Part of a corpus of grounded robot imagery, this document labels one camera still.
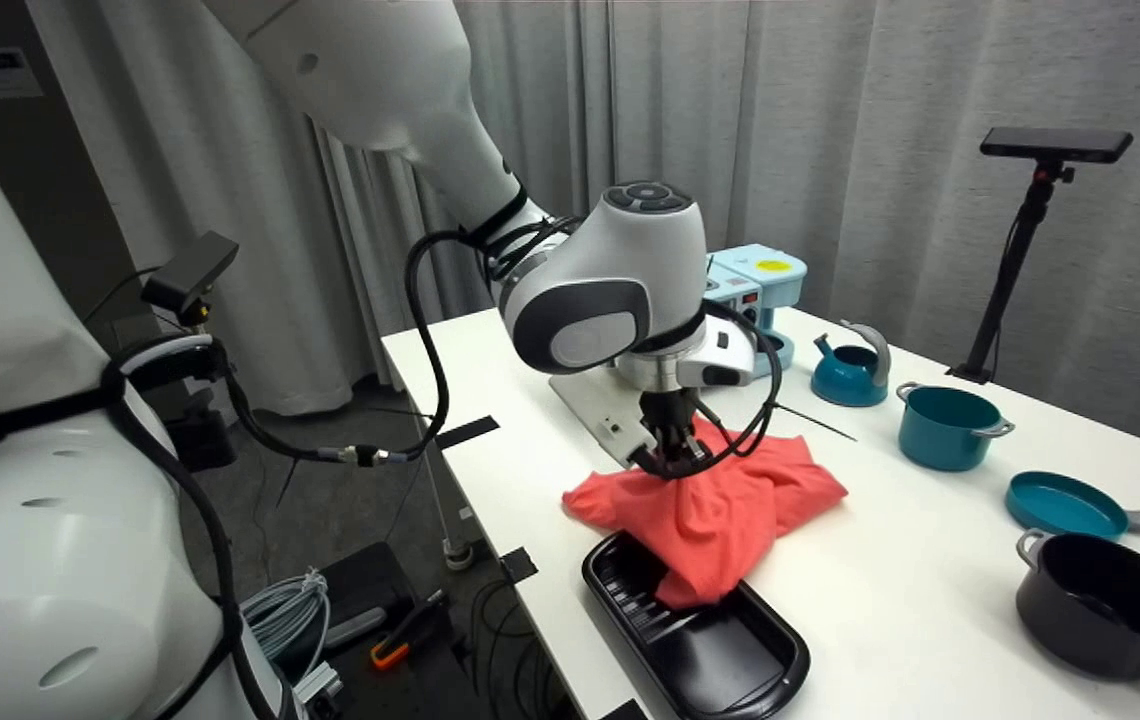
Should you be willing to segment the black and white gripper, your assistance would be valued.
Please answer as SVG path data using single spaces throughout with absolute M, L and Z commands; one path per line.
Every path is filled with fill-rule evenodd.
M 643 441 L 628 450 L 628 463 L 682 480 L 712 459 L 712 446 L 697 434 L 699 392 L 748 384 L 755 344 L 739 324 L 709 316 L 697 344 L 676 354 L 619 354 L 617 375 L 641 397 Z

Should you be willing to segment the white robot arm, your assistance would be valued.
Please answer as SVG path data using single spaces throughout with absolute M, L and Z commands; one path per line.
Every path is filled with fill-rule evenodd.
M 548 375 L 610 360 L 647 360 L 641 424 L 628 450 L 661 480 L 682 480 L 748 456 L 771 413 L 739 430 L 719 419 L 719 446 L 697 434 L 686 353 L 709 320 L 704 216 L 663 179 L 619 179 L 585 218 L 543 210 L 503 162 L 473 99 L 473 43 L 452 0 L 199 0 L 233 40 L 324 131 L 369 152 L 402 155 L 446 202 L 457 223 L 425 236 L 406 263 L 457 240 L 478 250 L 482 280 L 517 354 Z

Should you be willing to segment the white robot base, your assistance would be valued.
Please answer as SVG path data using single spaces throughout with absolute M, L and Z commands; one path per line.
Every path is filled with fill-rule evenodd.
M 290 720 L 187 505 L 0 191 L 0 720 Z

